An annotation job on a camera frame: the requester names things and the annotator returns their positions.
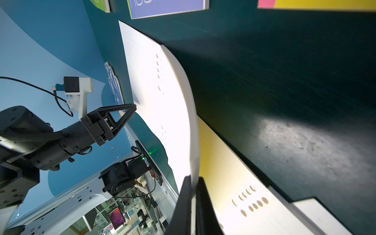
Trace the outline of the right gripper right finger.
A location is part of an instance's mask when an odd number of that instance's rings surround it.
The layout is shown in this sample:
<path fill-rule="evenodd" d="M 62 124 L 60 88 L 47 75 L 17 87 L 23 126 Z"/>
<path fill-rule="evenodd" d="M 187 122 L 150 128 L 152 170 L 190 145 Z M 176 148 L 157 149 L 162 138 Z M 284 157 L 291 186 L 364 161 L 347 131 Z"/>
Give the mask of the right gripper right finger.
<path fill-rule="evenodd" d="M 199 177 L 196 188 L 196 234 L 224 235 L 203 177 Z"/>

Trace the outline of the white lined notebook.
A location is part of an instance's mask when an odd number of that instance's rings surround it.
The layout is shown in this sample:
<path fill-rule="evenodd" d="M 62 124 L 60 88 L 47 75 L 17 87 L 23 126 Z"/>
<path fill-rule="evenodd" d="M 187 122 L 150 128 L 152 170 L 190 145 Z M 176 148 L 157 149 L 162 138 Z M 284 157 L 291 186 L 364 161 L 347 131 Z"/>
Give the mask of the white lined notebook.
<path fill-rule="evenodd" d="M 209 0 L 130 0 L 127 3 L 132 20 L 202 11 L 210 6 Z"/>

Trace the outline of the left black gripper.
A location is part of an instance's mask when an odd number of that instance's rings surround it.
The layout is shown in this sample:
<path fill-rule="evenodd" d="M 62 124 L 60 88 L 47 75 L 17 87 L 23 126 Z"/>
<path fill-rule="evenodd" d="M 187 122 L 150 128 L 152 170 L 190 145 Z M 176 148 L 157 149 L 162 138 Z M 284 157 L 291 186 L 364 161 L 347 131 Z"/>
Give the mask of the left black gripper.
<path fill-rule="evenodd" d="M 101 146 L 114 139 L 136 109 L 135 104 L 100 107 L 63 129 L 62 137 L 48 142 L 26 159 L 40 170 L 58 171 L 60 163 L 73 161 L 73 155 L 90 153 L 93 144 Z"/>

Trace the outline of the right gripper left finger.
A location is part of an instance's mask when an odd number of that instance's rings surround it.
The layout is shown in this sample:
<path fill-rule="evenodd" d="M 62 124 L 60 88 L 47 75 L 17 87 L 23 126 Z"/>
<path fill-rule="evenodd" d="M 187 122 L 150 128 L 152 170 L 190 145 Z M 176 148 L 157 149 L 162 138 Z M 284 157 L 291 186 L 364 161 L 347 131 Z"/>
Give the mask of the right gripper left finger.
<path fill-rule="evenodd" d="M 171 222 L 164 235 L 190 235 L 192 219 L 192 183 L 186 176 L 178 197 Z"/>

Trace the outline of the green cover notebook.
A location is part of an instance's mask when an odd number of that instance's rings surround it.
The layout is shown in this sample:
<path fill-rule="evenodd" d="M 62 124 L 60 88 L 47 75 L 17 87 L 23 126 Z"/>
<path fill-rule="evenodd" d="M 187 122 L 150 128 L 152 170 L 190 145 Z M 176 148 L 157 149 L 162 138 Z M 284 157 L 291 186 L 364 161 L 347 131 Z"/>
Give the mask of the green cover notebook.
<path fill-rule="evenodd" d="M 98 9 L 105 13 L 110 13 L 110 5 L 108 0 L 90 0 L 90 2 Z"/>

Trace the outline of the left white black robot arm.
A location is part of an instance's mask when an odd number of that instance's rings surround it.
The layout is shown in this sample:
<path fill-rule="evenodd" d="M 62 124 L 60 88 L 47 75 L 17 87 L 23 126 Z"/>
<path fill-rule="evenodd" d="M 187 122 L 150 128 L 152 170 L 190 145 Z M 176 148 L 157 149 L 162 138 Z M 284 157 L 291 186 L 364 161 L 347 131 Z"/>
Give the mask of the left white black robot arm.
<path fill-rule="evenodd" d="M 1 209 L 23 203 L 40 183 L 40 170 L 58 171 L 73 156 L 114 139 L 135 113 L 135 104 L 100 107 L 55 132 L 23 106 L 1 111 Z"/>

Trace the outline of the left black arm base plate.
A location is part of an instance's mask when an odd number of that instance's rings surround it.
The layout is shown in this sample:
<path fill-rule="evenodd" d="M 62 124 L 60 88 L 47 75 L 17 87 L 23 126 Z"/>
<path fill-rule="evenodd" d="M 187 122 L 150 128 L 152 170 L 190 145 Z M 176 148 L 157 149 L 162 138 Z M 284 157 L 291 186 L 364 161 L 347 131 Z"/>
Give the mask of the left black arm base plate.
<path fill-rule="evenodd" d="M 143 147 L 141 142 L 139 140 L 135 141 L 135 149 L 138 154 L 141 154 L 143 157 L 146 165 L 150 168 L 150 171 L 152 172 L 152 176 L 156 179 L 159 186 L 163 185 L 163 175 L 157 165 L 155 164 L 154 160 L 151 158 L 149 152 Z"/>

